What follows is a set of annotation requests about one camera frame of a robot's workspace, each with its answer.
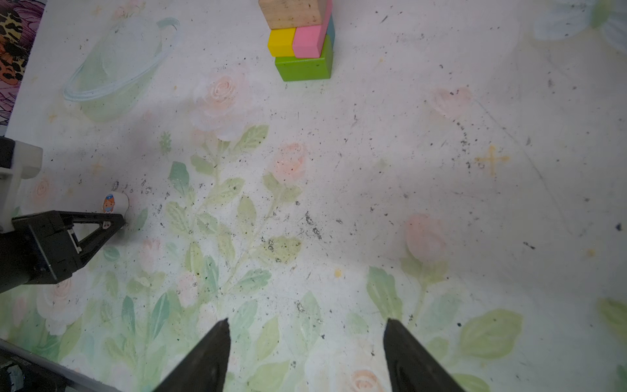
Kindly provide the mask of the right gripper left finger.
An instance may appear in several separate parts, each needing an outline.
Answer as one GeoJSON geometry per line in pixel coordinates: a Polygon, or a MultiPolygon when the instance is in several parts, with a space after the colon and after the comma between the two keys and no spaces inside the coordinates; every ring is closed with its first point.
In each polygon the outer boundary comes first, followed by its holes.
{"type": "Polygon", "coordinates": [[[229,320],[218,321],[154,392],[222,392],[231,349],[229,320]]]}

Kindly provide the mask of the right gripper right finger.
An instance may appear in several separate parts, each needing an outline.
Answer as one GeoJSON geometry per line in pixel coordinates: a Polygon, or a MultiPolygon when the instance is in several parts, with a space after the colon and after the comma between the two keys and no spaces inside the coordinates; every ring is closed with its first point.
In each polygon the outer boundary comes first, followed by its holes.
{"type": "Polygon", "coordinates": [[[393,392],[464,391],[400,321],[387,320],[383,346],[393,392]]]}

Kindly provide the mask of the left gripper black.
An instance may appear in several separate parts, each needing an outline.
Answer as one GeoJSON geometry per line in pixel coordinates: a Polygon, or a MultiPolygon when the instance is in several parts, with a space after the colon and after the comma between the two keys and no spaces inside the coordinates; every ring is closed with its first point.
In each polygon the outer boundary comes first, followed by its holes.
{"type": "Polygon", "coordinates": [[[1,234],[1,291],[58,284],[85,267],[126,226],[124,215],[49,211],[16,217],[1,234]]]}

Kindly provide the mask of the green rectangular block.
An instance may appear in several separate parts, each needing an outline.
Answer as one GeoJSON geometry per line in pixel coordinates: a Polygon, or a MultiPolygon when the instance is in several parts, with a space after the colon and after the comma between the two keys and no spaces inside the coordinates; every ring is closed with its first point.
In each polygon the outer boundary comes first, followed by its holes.
{"type": "Polygon", "coordinates": [[[277,57],[274,64],[282,80],[300,82],[330,79],[334,59],[333,43],[333,38],[327,34],[321,56],[318,58],[277,57]]]}

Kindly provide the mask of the yellow rectangular block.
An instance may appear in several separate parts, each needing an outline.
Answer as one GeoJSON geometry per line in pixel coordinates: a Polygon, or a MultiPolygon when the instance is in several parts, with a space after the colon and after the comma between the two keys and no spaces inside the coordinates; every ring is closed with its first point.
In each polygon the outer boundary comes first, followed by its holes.
{"type": "Polygon", "coordinates": [[[297,29],[271,29],[268,40],[268,49],[272,57],[293,57],[293,41],[297,29]]]}

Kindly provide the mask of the pink rectangular block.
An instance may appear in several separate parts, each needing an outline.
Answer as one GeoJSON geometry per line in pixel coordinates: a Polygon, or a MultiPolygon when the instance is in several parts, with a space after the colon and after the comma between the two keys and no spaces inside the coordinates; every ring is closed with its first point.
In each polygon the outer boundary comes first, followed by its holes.
{"type": "Polygon", "coordinates": [[[297,59],[315,59],[321,57],[323,45],[331,29],[333,1],[326,2],[323,24],[298,27],[292,42],[292,50],[297,59]]]}

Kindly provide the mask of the natural wood rectangular block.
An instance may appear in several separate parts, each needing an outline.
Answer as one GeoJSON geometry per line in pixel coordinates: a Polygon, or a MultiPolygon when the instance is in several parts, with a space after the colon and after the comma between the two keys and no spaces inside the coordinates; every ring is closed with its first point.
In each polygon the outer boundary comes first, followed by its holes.
{"type": "Polygon", "coordinates": [[[270,29],[321,25],[328,10],[326,0],[259,0],[270,29]]]}

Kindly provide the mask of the teal cube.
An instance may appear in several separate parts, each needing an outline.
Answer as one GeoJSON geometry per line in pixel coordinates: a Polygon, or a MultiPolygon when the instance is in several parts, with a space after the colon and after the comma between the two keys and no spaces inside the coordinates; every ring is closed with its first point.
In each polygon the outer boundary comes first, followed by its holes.
{"type": "Polygon", "coordinates": [[[328,22],[327,36],[330,39],[331,45],[334,46],[335,45],[335,39],[336,39],[336,30],[335,30],[334,21],[333,21],[333,17],[332,16],[330,17],[329,22],[328,22]]]}

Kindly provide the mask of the aluminium front rail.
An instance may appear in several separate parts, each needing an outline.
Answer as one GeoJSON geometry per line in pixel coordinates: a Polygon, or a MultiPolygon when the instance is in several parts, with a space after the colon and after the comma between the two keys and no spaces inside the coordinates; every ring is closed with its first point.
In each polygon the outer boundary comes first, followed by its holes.
{"type": "Polygon", "coordinates": [[[1,391],[119,390],[1,340],[1,391]]]}

